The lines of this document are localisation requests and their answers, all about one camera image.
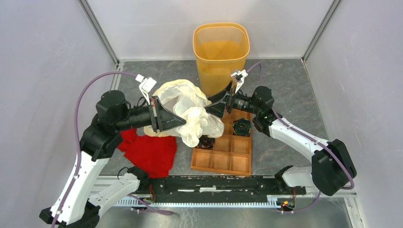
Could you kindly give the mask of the cream plastic trash bag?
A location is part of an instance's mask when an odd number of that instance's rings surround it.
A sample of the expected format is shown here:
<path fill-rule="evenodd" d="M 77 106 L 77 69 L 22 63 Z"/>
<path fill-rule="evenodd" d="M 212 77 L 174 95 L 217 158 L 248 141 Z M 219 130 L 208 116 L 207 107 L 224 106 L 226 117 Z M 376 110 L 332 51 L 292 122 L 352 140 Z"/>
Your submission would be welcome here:
<path fill-rule="evenodd" d="M 186 124 L 168 131 L 155 133 L 150 126 L 144 127 L 145 135 L 151 137 L 180 137 L 188 147 L 196 147 L 199 138 L 206 135 L 219 138 L 224 133 L 224 123 L 205 107 L 211 104 L 207 96 L 191 81 L 178 79 L 164 83 L 153 94 L 163 107 L 183 118 Z"/>

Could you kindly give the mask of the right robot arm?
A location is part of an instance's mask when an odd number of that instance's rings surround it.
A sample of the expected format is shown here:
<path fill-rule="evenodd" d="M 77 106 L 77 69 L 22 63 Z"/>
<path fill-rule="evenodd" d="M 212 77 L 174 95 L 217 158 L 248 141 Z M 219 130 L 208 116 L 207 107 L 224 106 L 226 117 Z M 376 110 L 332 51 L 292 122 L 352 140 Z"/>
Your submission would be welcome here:
<path fill-rule="evenodd" d="M 357 172 L 344 142 L 314 136 L 292 124 L 273 109 L 274 98 L 266 86 L 255 88 L 252 96 L 234 91 L 232 84 L 208 97 L 207 113 L 223 117 L 232 110 L 254 115 L 252 123 L 258 132 L 279 140 L 302 154 L 310 166 L 289 166 L 280 170 L 274 181 L 277 192 L 286 194 L 293 187 L 315 187 L 327 196 L 339 190 L 352 190 Z"/>

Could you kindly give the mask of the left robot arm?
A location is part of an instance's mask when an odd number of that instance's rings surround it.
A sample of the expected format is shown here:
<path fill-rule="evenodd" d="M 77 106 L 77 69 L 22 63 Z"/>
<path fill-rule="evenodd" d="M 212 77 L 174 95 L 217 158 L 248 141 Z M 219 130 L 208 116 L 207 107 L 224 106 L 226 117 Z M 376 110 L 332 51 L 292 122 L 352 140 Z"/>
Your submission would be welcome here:
<path fill-rule="evenodd" d="M 94 228 L 103 214 L 123 197 L 149 189 L 148 174 L 132 167 L 107 189 L 91 195 L 101 170 L 123 141 L 122 131 L 150 126 L 163 132 L 186 123 L 163 107 L 156 96 L 149 105 L 132 108 L 118 90 L 104 93 L 96 110 L 78 143 L 76 161 L 62 193 L 53 206 L 40 212 L 40 219 L 53 227 Z"/>

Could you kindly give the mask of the wooden compartment tray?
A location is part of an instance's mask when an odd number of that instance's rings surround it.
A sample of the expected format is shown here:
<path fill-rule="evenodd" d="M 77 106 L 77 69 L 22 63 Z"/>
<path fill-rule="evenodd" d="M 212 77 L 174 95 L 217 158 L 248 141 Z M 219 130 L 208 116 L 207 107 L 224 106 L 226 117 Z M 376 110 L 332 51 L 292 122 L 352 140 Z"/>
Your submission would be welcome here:
<path fill-rule="evenodd" d="M 233 135 L 232 125 L 241 118 L 250 120 L 251 114 L 232 110 L 231 114 L 225 114 L 224 133 L 216 138 L 212 150 L 193 149 L 190 168 L 196 171 L 212 172 L 234 176 L 250 176 L 252 132 L 249 137 Z"/>

